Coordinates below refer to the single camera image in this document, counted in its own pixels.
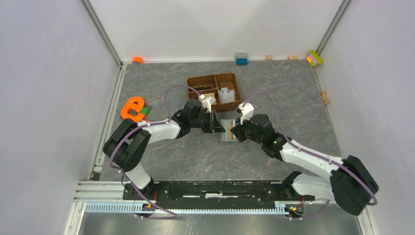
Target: white wall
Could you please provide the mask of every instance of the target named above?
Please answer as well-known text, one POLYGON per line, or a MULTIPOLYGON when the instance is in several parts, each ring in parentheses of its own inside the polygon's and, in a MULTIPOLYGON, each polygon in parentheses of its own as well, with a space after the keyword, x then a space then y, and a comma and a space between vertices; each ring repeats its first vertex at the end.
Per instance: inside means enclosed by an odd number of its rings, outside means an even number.
POLYGON ((377 181, 376 234, 414 234, 415 1, 355 0, 317 72, 347 156, 377 181))
POLYGON ((78 0, 1 1, 0 55, 0 234, 62 234, 117 67, 78 0))
POLYGON ((341 0, 91 0, 123 61, 305 58, 341 0))

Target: orange connector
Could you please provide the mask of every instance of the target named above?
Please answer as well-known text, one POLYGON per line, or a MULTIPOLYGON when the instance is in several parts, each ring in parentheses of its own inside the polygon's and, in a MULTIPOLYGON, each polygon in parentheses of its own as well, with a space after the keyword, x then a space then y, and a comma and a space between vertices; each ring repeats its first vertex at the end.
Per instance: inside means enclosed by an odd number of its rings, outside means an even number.
POLYGON ((141 109, 144 107, 144 99, 140 96, 134 96, 130 98, 124 107, 121 109, 121 117, 123 119, 131 118, 133 121, 142 121, 145 117, 145 114, 140 113, 141 109))
POLYGON ((142 64, 142 63, 144 63, 144 60, 141 57, 136 56, 133 58, 133 64, 142 64))

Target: table surface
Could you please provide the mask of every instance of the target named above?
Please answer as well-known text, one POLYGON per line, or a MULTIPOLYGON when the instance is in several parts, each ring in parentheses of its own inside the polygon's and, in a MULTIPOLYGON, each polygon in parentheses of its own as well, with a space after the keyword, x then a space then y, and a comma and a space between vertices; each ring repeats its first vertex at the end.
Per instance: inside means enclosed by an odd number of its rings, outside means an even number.
MULTIPOLYGON (((317 151, 339 156, 327 110, 323 105, 314 70, 306 61, 250 61, 247 66, 235 62, 164 63, 128 65, 120 92, 114 131, 121 123, 121 108, 133 96, 141 96, 153 106, 146 119, 167 118, 163 96, 168 88, 186 84, 194 76, 234 72, 242 99, 258 91, 266 91, 278 105, 281 122, 288 136, 317 151)), ((171 112, 182 109, 187 90, 175 88, 168 94, 171 112)), ((251 103, 256 114, 267 114, 280 132, 271 102, 265 96, 251 103)), ((219 113, 218 118, 237 118, 238 113, 219 113)), ((147 146, 142 165, 154 180, 227 180, 284 179, 299 166, 271 159, 252 141, 221 142, 220 134, 204 134, 193 129, 178 140, 164 140, 147 146)), ((119 181, 121 175, 108 166, 106 158, 100 180, 119 181)))

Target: wicker basket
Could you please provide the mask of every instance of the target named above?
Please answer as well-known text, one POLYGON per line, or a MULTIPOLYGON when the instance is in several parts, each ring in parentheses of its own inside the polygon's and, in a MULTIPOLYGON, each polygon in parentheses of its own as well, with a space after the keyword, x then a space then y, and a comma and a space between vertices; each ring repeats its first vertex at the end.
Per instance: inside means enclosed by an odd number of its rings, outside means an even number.
MULTIPOLYGON (((239 89, 238 80, 235 73, 222 73, 200 77, 191 77, 187 79, 187 85, 193 88, 204 88, 199 90, 200 94, 215 93, 217 104, 212 105, 212 109, 217 113, 234 111, 241 103, 242 95, 239 89), (227 87, 229 90, 235 91, 235 102, 222 103, 219 96, 219 89, 227 87)), ((188 97, 198 99, 198 96, 192 90, 188 91, 188 97)))

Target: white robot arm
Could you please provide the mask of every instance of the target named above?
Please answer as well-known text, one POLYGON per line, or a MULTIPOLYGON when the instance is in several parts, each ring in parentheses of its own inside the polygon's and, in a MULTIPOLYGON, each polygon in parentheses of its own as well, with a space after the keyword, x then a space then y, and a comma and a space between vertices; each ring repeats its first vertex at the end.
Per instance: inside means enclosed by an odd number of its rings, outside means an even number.
MULTIPOLYGON (((115 154, 114 162, 139 189, 145 189, 152 179, 145 172, 140 160, 148 144, 165 139, 181 138, 188 134, 191 128, 200 128, 204 133, 225 131, 218 122, 215 112, 210 112, 209 104, 210 101, 200 102, 191 99, 182 110, 175 113, 166 125, 151 126, 150 123, 148 127, 142 128, 132 136, 133 140, 130 144, 121 145, 115 154)), ((262 150, 269 157, 299 165, 318 175, 308 176, 301 172, 293 172, 283 183, 288 186, 286 192, 288 195, 292 194, 294 197, 312 195, 335 200, 341 208, 353 215, 358 215, 369 203, 368 193, 348 174, 332 163, 313 157, 305 150, 326 156, 331 162, 346 166, 359 176, 374 193, 378 191, 376 182, 358 158, 349 156, 347 159, 342 159, 328 156, 304 146, 294 148, 291 144, 296 146, 300 144, 294 140, 291 140, 290 144, 282 134, 275 132, 267 115, 253 115, 254 109, 251 104, 246 104, 244 107, 240 105, 237 111, 241 117, 231 132, 240 142, 248 139, 254 141, 261 145, 262 150)), ((129 131, 142 124, 135 123, 131 119, 124 120, 105 143, 104 153, 108 157, 111 156, 120 140, 129 131)))

